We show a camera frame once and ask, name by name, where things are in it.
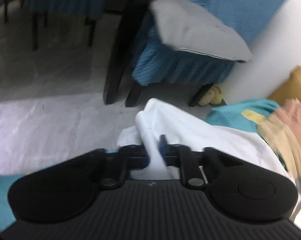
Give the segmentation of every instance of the white wall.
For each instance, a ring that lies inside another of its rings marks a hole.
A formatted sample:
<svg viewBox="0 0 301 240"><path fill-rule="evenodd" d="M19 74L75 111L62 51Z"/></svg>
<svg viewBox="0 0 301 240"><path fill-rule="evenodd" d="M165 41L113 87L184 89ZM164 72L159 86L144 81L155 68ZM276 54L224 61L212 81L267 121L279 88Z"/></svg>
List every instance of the white wall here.
<svg viewBox="0 0 301 240"><path fill-rule="evenodd" d="M250 47L254 60L237 64L221 85L228 104L266 98L301 65L301 0L286 0Z"/></svg>

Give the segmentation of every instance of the yellow plush toy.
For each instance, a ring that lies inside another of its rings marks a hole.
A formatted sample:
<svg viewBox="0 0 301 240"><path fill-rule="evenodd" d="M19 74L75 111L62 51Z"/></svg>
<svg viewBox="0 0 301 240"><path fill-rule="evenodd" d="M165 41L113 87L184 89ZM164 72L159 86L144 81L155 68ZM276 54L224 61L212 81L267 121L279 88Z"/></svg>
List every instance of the yellow plush toy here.
<svg viewBox="0 0 301 240"><path fill-rule="evenodd" d="M220 105L223 102L223 94L221 89L217 85L212 85L212 87L207 91L207 93L199 100L198 104L200 106L206 106L208 104Z"/></svg>

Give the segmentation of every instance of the pink fabric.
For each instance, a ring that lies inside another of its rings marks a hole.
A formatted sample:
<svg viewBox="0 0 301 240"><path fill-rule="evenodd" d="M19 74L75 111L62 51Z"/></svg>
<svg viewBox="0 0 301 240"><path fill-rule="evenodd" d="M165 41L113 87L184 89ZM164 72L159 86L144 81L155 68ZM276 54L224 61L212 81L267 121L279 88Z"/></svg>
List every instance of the pink fabric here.
<svg viewBox="0 0 301 240"><path fill-rule="evenodd" d="M289 99L273 115L291 129L301 149L301 103L297 99Z"/></svg>

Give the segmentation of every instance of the white pillow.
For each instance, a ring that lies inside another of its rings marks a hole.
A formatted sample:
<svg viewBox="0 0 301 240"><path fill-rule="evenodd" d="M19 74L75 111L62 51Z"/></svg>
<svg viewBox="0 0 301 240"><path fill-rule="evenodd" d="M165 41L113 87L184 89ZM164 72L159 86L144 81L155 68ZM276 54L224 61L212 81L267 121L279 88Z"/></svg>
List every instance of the white pillow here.
<svg viewBox="0 0 301 240"><path fill-rule="evenodd" d="M178 51L232 61L252 60L246 42L204 7L187 0L152 0L161 42Z"/></svg>

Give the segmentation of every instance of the gray tile floor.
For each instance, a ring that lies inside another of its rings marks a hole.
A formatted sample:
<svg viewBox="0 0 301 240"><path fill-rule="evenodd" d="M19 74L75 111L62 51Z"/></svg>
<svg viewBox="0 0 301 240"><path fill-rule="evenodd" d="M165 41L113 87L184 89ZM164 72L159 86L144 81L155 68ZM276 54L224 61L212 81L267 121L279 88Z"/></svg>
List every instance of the gray tile floor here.
<svg viewBox="0 0 301 240"><path fill-rule="evenodd" d="M210 107L187 107L198 86L153 84L139 104L125 108L132 84L129 70L116 103L102 101L110 48L119 16L98 23L93 48L78 17L50 16L39 28L39 50L31 50L31 15L9 6L9 23L0 8L0 173L31 171L95 148L115 149L122 129L134 125L148 99L158 97L194 114Z"/></svg>

